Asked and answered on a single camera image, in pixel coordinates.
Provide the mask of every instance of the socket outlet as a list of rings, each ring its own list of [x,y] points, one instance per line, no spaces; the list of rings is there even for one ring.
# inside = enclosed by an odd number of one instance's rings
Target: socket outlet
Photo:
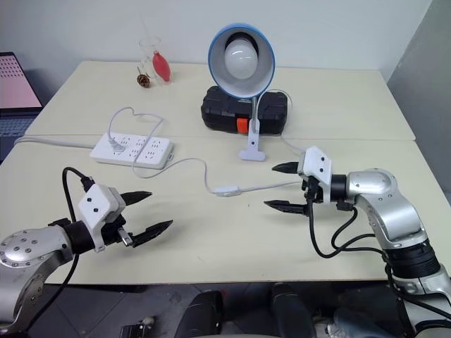
[[[89,155],[96,162],[131,166],[147,139],[145,136],[117,132],[112,132],[111,136],[119,144],[125,146],[125,149],[114,151],[108,140],[108,135],[104,134]],[[172,150],[173,143],[170,139],[152,137],[136,160],[135,167],[163,169],[171,157]]]

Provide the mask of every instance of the light bulb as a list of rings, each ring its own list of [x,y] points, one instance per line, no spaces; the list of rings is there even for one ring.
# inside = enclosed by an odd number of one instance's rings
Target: light bulb
[[[227,46],[224,61],[225,67],[233,77],[246,80],[255,73],[259,58],[249,40],[236,39]]]

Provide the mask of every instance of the black cable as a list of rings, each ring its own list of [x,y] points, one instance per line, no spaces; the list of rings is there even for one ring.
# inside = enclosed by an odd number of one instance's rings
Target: black cable
[[[352,207],[352,217],[345,223],[343,224],[341,227],[339,227],[337,229],[337,231],[334,232],[334,234],[332,235],[332,239],[330,240],[330,244],[332,245],[332,247],[334,249],[338,249],[339,246],[335,243],[337,240],[337,237],[347,228],[349,227],[357,218],[357,216],[359,215],[357,208],[355,206]],[[344,243],[342,246],[345,246],[345,248],[343,249],[343,251],[373,251],[376,252],[378,254],[383,255],[383,252],[379,249],[376,248],[371,248],[370,246],[361,246],[361,247],[357,247],[357,248],[348,248],[349,245],[357,242],[360,239],[363,238],[374,238],[376,237],[375,234],[361,234],[359,236],[354,237],[353,239],[349,240],[348,242]]]
[[[361,234],[359,236],[352,238],[351,240],[347,241],[346,243],[344,243],[341,246],[337,246],[337,244],[335,243],[335,241],[336,241],[337,237],[340,235],[340,233],[343,232],[347,227],[349,227],[356,220],[358,212],[355,207],[352,208],[352,211],[354,211],[354,213],[352,214],[352,217],[345,224],[340,226],[337,229],[337,231],[335,231],[335,233],[333,234],[333,236],[330,240],[330,243],[332,244],[332,247],[335,249],[335,251],[333,251],[331,253],[327,253],[327,254],[321,252],[321,250],[318,248],[318,244],[316,243],[316,237],[315,237],[315,231],[314,231],[315,229],[314,229],[314,213],[313,213],[312,199],[307,199],[307,208],[308,208],[308,216],[309,216],[309,229],[310,229],[311,243],[313,244],[313,247],[314,247],[316,253],[320,257],[332,258],[332,257],[337,256],[342,251],[372,251],[372,252],[376,252],[376,253],[382,255],[382,257],[384,258],[383,251],[376,249],[376,248],[371,248],[371,247],[348,248],[349,245],[355,243],[356,241],[358,241],[360,239],[367,238],[367,237],[375,237],[374,234]],[[388,264],[385,265],[385,273],[387,274],[388,284],[389,284],[390,288],[392,289],[393,293],[396,295],[396,297],[398,297],[399,299],[408,301],[414,305],[425,308],[426,310],[432,311],[438,315],[441,315],[441,316],[447,318],[448,320],[451,320],[451,314],[449,314],[448,312],[441,310],[439,308],[436,308],[435,306],[424,303],[423,301],[420,301],[409,294],[402,294],[395,285],[395,281],[393,280],[392,270]]]
[[[332,243],[333,243],[335,251],[332,251],[331,253],[327,253],[327,254],[321,252],[320,248],[318,247],[318,244],[316,243],[315,227],[314,227],[314,212],[313,212],[313,201],[312,201],[312,199],[307,199],[307,208],[308,208],[308,216],[309,216],[309,231],[310,231],[311,243],[313,244],[313,247],[314,247],[316,253],[320,257],[322,257],[322,258],[332,258],[332,257],[337,256],[342,251],[371,251],[371,252],[376,252],[376,253],[378,253],[380,255],[383,255],[383,252],[381,250],[379,250],[379,249],[376,249],[376,248],[370,248],[370,247],[348,248],[349,245],[355,243],[356,241],[358,241],[360,239],[367,238],[367,237],[372,237],[372,236],[370,236],[371,234],[361,234],[360,236],[357,236],[357,237],[354,237],[354,238],[350,239],[349,241],[347,241],[346,243],[344,243],[341,246],[334,246],[337,236],[344,229],[346,229],[352,222],[354,222],[354,220],[357,218],[357,210],[356,210],[356,208],[353,209],[354,215],[344,225],[339,227],[338,230],[333,235]]]
[[[30,324],[28,324],[28,327],[25,329],[25,332],[28,332],[29,329],[32,328],[32,326],[36,323],[36,321],[41,317],[41,315],[50,307],[50,305],[52,305],[52,303],[56,300],[56,298],[58,298],[58,296],[60,295],[60,293],[64,290],[64,288],[67,286],[67,284],[69,283],[69,280],[71,279],[73,273],[75,272],[75,269],[77,268],[77,264],[78,264],[78,257],[79,255],[75,254],[73,257],[73,262],[72,262],[72,266],[70,267],[69,273],[67,275],[67,277],[65,278],[65,280],[63,281],[63,283],[61,283],[60,287],[58,288],[58,290],[56,290],[56,292],[54,293],[54,295],[49,299],[48,302],[45,303],[45,305],[43,307],[41,307],[41,309],[35,314],[35,316],[33,317],[33,319],[31,319]]]
[[[78,171],[75,168],[72,167],[65,167],[63,169],[63,189],[64,189],[64,195],[66,196],[66,201],[68,202],[69,207],[69,213],[70,213],[70,219],[72,220],[72,223],[76,222],[75,219],[75,211],[73,210],[72,205],[72,199],[70,198],[69,188],[68,188],[68,171],[71,171],[72,173],[76,174],[79,178],[85,178],[86,176],[83,175],[80,171]]]
[[[451,314],[449,314],[448,312],[441,310],[439,308],[436,308],[435,306],[424,303],[423,301],[419,301],[418,299],[415,299],[413,296],[411,296],[409,294],[401,294],[401,292],[395,286],[395,281],[393,280],[393,276],[392,276],[392,269],[388,264],[385,266],[385,273],[387,274],[388,284],[390,285],[390,288],[392,289],[393,293],[398,298],[404,299],[405,301],[408,301],[412,304],[415,304],[417,306],[425,308],[426,310],[432,311],[434,313],[437,313],[438,315],[441,315],[441,316],[451,320]]]
[[[72,205],[72,199],[70,197],[70,192],[69,192],[69,188],[68,188],[68,172],[71,171],[72,173],[76,174],[78,177],[80,177],[80,179],[85,179],[87,178],[87,176],[83,175],[80,171],[78,171],[75,168],[72,167],[66,167],[63,169],[63,189],[64,189],[64,195],[66,196],[66,201],[68,203],[68,208],[69,208],[69,213],[70,213],[70,219],[72,220],[72,223],[76,222],[76,218],[75,218],[75,211],[73,210],[73,205]],[[73,262],[72,262],[72,266],[70,267],[69,273],[66,276],[66,278],[64,279],[64,281],[61,283],[61,285],[59,286],[59,288],[56,290],[56,292],[54,293],[54,295],[45,303],[45,305],[40,308],[40,310],[35,314],[35,316],[31,319],[30,323],[28,324],[27,328],[25,329],[25,333],[27,333],[32,326],[36,323],[36,321],[42,316],[42,314],[50,307],[50,305],[52,305],[53,302],[55,302],[55,300],[58,298],[58,296],[60,295],[60,293],[64,290],[64,288],[68,285],[69,280],[71,279],[73,273],[75,272],[75,269],[77,268],[77,264],[78,264],[78,258],[79,255],[75,254],[73,257]]]

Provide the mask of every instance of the desk lamp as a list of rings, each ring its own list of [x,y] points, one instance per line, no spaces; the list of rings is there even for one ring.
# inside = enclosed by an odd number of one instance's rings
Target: desk lamp
[[[238,99],[252,100],[247,149],[240,151],[240,158],[264,161],[265,153],[259,151],[257,98],[268,88],[276,69],[271,45],[255,27],[235,23],[223,28],[213,38],[208,62],[213,80],[223,91]]]

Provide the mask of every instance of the laptop screen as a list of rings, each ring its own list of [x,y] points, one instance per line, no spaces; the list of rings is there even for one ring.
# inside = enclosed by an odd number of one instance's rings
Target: laptop screen
[[[0,111],[40,110],[39,99],[30,86],[14,53],[0,53]]]

